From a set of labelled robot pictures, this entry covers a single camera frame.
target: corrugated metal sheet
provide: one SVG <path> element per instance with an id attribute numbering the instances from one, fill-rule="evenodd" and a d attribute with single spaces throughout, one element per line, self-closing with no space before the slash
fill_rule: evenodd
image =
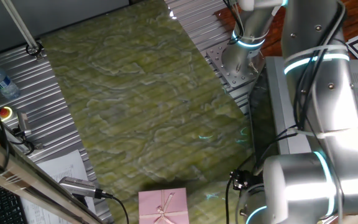
<path id="1" fill-rule="evenodd" d="M 27 113 L 32 130 L 29 140 L 44 145 L 44 149 L 35 150 L 29 156 L 32 161 L 39 163 L 79 150 L 88 179 L 97 183 L 93 167 L 45 52 L 44 55 L 43 60 L 37 61 L 25 52 L 24 46 L 0 54 L 0 67 L 5 69 L 21 90 L 21 96 L 10 101 L 0 94 L 0 107 L 9 106 Z M 16 128 L 18 122 L 17 119 L 12 119 L 6 124 L 10 128 Z M 95 209 L 102 220 L 112 221 L 104 200 L 95 200 Z"/>

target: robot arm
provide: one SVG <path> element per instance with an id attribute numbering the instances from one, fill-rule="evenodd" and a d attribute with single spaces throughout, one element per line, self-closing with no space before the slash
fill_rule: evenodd
<path id="1" fill-rule="evenodd" d="M 239 72 L 242 63 L 254 63 L 250 52 L 259 51 L 272 12 L 283 3 L 239 4 L 245 10 L 244 35 L 240 43 L 227 47 L 223 58 L 231 72 Z M 289 0 L 286 8 L 284 73 L 298 129 L 307 135 L 313 152 L 265 161 L 267 219 L 314 224 L 335 213 L 358 214 L 358 114 L 341 29 L 346 9 L 337 0 Z"/>

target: bow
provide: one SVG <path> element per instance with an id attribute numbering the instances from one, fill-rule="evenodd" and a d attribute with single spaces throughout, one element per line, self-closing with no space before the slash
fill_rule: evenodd
<path id="1" fill-rule="evenodd" d="M 160 221 L 164 220 L 169 224 L 175 224 L 167 216 L 177 216 L 177 215 L 184 215 L 187 214 L 187 211 L 184 212 L 166 212 L 167 208 L 169 206 L 169 203 L 171 202 L 171 199 L 175 193 L 170 193 L 168 196 L 167 201 L 165 202 L 165 194 L 163 190 L 161 191 L 161 205 L 163 205 L 163 208 L 161 206 L 157 207 L 158 214 L 151 214 L 151 215 L 141 215 L 139 218 L 157 218 L 156 221 L 154 221 L 154 224 L 159 224 Z"/>

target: bottle cap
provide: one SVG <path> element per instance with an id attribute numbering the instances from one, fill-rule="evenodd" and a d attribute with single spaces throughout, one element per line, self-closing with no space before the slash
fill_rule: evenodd
<path id="1" fill-rule="evenodd" d="M 0 116 L 1 116 L 2 118 L 6 118 L 7 116 L 9 116 L 9 111 L 8 111 L 6 108 L 2 108 L 2 109 L 0 110 Z"/>

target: bolt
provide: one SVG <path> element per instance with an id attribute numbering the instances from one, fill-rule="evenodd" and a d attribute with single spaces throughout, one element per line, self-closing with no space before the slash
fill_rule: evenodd
<path id="1" fill-rule="evenodd" d="M 237 65 L 237 67 L 236 67 L 236 72 L 239 72 L 240 69 L 241 69 L 241 64 L 239 63 L 239 64 Z"/>
<path id="2" fill-rule="evenodd" d="M 240 215 L 242 216 L 242 217 L 247 217 L 248 215 L 246 214 L 246 211 L 244 210 L 244 209 L 241 209 L 240 210 Z"/>
<path id="3" fill-rule="evenodd" d="M 334 84 L 330 83 L 330 84 L 328 84 L 328 88 L 329 88 L 329 90 L 334 90 L 335 86 L 334 86 Z"/>

